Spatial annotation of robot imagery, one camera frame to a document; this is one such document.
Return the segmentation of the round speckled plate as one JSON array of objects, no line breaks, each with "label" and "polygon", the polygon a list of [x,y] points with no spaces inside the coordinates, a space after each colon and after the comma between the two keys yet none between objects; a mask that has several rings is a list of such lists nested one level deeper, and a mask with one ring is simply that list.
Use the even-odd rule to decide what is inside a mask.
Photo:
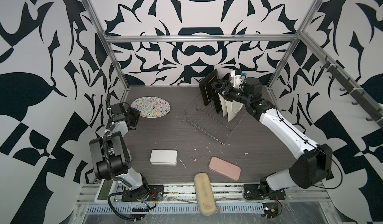
[{"label": "round speckled plate", "polygon": [[140,111],[140,116],[143,118],[160,118],[171,110],[166,100],[154,96],[137,98],[132,102],[131,107]]}]

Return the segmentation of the white square plate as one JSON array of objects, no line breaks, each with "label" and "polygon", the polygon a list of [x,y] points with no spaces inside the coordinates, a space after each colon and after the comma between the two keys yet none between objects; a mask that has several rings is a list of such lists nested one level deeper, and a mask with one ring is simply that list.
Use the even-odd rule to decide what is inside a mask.
[{"label": "white square plate", "polygon": [[[231,76],[231,80],[229,81],[233,84],[234,88],[239,88],[240,84],[234,84]],[[242,109],[243,104],[237,101],[225,101],[226,108],[227,108],[227,121],[231,122],[236,115],[239,113],[239,111]]]}]

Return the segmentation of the large black square plate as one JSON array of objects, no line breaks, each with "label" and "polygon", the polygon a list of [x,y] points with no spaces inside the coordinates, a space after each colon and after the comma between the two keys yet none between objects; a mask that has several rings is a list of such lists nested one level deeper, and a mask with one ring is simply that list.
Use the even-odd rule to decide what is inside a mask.
[{"label": "large black square plate", "polygon": [[202,95],[203,103],[205,106],[209,105],[210,102],[213,100],[211,84],[214,82],[218,82],[217,69],[214,69],[211,73],[209,73],[206,77],[204,77],[198,83],[198,86]]}]

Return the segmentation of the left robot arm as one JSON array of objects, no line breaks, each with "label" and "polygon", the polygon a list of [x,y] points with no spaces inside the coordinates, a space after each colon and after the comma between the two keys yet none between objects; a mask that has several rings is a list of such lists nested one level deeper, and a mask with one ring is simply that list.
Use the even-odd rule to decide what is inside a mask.
[{"label": "left robot arm", "polygon": [[142,200],[150,188],[146,178],[131,166],[132,156],[124,141],[129,131],[136,130],[140,111],[126,102],[111,105],[110,98],[107,94],[109,114],[104,134],[89,143],[93,171],[97,179],[116,181],[132,198]]}]

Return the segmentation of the cream square plate black rim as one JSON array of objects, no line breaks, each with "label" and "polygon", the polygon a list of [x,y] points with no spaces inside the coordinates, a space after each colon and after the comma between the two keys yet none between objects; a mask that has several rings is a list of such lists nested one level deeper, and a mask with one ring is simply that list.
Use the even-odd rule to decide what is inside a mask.
[{"label": "cream square plate black rim", "polygon": [[[233,70],[230,73],[227,73],[221,81],[229,81],[233,84],[233,87],[239,88],[241,83],[241,74],[236,75],[236,71]],[[242,104],[237,101],[227,101],[222,96],[219,97],[222,104],[222,109],[225,107],[226,111],[222,111],[223,117],[227,116],[227,121],[231,122],[235,116],[239,113],[239,110],[242,108]]]}]

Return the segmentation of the black wall hook rail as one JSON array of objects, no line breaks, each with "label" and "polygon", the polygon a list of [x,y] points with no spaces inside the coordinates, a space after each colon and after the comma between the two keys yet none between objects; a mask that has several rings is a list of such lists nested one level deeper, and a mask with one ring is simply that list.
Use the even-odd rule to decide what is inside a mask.
[{"label": "black wall hook rail", "polygon": [[342,94],[350,95],[354,99],[352,102],[354,106],[360,106],[367,112],[369,117],[366,120],[377,123],[383,129],[383,106],[375,101],[367,90],[345,71],[341,64],[333,62],[327,55],[319,60],[323,64],[321,70],[326,70],[330,74],[327,88],[329,97],[331,97],[331,86],[335,81],[341,86],[339,91]]}]

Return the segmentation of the pink rectangular case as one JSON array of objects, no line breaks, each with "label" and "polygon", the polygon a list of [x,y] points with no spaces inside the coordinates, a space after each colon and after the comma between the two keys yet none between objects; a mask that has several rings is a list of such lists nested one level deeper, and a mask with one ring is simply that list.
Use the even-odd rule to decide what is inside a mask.
[{"label": "pink rectangular case", "polygon": [[208,168],[234,181],[238,181],[241,174],[240,167],[217,157],[211,158]]}]

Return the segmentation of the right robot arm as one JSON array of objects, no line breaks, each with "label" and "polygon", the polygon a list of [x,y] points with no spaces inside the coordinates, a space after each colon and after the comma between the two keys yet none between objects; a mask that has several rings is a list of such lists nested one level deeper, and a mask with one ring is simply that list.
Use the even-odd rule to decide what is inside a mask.
[{"label": "right robot arm", "polygon": [[290,168],[262,178],[257,198],[271,198],[296,186],[308,189],[331,175],[332,149],[327,144],[319,145],[288,122],[276,105],[263,98],[257,78],[248,77],[239,87],[227,80],[214,82],[211,87],[226,101],[243,104],[248,114],[271,130],[296,159]]}]

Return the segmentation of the white rectangular case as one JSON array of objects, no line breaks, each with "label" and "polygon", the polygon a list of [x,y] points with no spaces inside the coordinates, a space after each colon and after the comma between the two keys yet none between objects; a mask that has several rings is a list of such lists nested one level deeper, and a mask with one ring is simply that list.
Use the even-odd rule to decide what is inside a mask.
[{"label": "white rectangular case", "polygon": [[177,150],[152,150],[150,162],[153,165],[175,166],[178,160]]}]

